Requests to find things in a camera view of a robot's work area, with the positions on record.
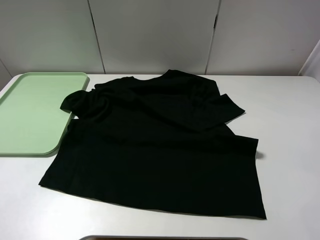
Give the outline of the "light green plastic tray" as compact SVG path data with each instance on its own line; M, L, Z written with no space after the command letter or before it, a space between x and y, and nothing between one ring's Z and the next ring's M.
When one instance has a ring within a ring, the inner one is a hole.
M72 117L63 100L87 87L83 72L29 72L0 98L0 154L47 155L59 145Z

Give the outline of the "black short sleeve shirt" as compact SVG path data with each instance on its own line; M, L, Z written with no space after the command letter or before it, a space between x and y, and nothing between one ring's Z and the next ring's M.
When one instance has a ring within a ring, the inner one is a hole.
M266 219L258 140L227 123L244 114L213 80L169 70L68 95L75 115L44 188L169 213Z

